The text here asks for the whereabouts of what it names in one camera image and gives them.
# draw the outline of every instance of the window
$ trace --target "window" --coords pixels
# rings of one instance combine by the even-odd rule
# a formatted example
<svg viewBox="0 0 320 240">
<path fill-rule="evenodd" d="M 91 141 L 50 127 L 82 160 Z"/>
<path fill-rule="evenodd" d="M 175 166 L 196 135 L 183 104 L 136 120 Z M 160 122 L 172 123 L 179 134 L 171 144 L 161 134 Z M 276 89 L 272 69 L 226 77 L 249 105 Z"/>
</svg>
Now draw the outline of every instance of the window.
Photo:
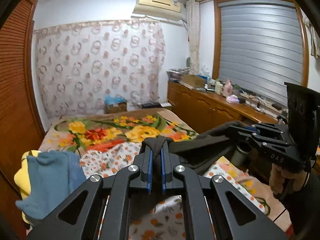
<svg viewBox="0 0 320 240">
<path fill-rule="evenodd" d="M 308 81 L 298 10 L 293 0 L 216 0 L 213 78 L 230 79 L 286 106 L 284 82 Z"/>
</svg>

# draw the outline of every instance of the yellow cloth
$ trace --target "yellow cloth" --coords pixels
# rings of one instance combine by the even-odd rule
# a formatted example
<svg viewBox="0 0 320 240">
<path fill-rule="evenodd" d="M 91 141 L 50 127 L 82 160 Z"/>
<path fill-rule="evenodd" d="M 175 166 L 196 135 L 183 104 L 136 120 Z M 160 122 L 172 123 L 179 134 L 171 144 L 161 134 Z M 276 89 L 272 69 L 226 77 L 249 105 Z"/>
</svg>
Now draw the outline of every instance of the yellow cloth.
<svg viewBox="0 0 320 240">
<path fill-rule="evenodd" d="M 28 162 L 27 162 L 27 156 L 29 155 L 30 152 L 34 157 L 38 157 L 38 154 L 40 151 L 32 150 L 32 151 L 25 152 L 21 157 L 21 169 L 19 169 L 17 173 L 14 175 L 14 182 L 20 188 L 20 194 L 22 199 L 25 199 L 31 193 L 31 185 L 30 185 L 30 179 L 29 179 L 29 173 L 28 173 Z M 30 222 L 26 220 L 26 217 L 23 212 L 22 212 L 22 218 L 26 223 L 30 224 Z"/>
</svg>

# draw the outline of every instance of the white floral sheet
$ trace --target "white floral sheet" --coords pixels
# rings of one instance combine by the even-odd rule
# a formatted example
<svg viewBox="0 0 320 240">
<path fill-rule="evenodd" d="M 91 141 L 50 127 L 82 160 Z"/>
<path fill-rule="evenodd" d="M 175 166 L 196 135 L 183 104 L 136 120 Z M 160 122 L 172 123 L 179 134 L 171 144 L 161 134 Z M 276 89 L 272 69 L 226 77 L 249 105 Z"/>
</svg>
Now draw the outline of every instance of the white floral sheet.
<svg viewBox="0 0 320 240">
<path fill-rule="evenodd" d="M 93 174 L 99 174 L 102 177 L 114 175 L 120 169 L 132 164 L 140 147 L 140 143 L 124 142 L 103 153 L 88 150 L 80 160 L 84 174 L 87 178 Z M 264 206 L 218 164 L 213 164 L 204 174 L 208 178 L 214 175 L 223 176 L 261 212 L 265 212 Z M 183 240 L 185 236 L 181 196 L 172 196 L 160 202 L 140 220 L 134 221 L 129 229 L 131 240 Z"/>
</svg>

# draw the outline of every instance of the patterned curtain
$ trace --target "patterned curtain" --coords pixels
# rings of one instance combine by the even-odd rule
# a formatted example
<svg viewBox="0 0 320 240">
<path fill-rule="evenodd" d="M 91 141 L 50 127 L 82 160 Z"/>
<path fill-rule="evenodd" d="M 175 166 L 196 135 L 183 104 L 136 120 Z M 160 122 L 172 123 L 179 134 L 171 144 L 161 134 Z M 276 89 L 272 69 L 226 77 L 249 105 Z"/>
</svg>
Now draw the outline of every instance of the patterned curtain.
<svg viewBox="0 0 320 240">
<path fill-rule="evenodd" d="M 37 78 L 48 117 L 94 114 L 104 95 L 157 102 L 165 43 L 159 22 L 73 23 L 37 31 Z"/>
<path fill-rule="evenodd" d="M 188 34 L 190 47 L 190 74 L 199 73 L 200 6 L 195 0 L 187 1 Z"/>
</svg>

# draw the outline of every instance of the blue gripper pad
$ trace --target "blue gripper pad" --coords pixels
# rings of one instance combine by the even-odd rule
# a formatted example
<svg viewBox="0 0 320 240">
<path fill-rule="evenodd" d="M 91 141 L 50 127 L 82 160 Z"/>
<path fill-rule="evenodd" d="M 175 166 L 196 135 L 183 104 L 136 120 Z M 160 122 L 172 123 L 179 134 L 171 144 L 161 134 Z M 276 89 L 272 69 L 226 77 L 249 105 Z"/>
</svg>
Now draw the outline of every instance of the blue gripper pad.
<svg viewBox="0 0 320 240">
<path fill-rule="evenodd" d="M 147 179 L 147 191 L 151 194 L 152 186 L 152 151 L 150 150 L 149 165 L 148 165 L 148 179 Z"/>
<path fill-rule="evenodd" d="M 164 154 L 163 154 L 163 148 L 161 148 L 161 180 L 162 180 L 162 194 L 165 195 L 165 193 L 166 193 L 166 186 L 165 186 L 165 170 L 164 170 Z"/>
<path fill-rule="evenodd" d="M 245 129 L 247 129 L 247 130 L 251 130 L 252 132 L 256 132 L 256 133 L 258 133 L 257 129 L 256 129 L 256 128 L 254 128 L 254 127 L 251 127 L 251 126 L 245 126 L 244 128 L 245 128 Z"/>
</svg>

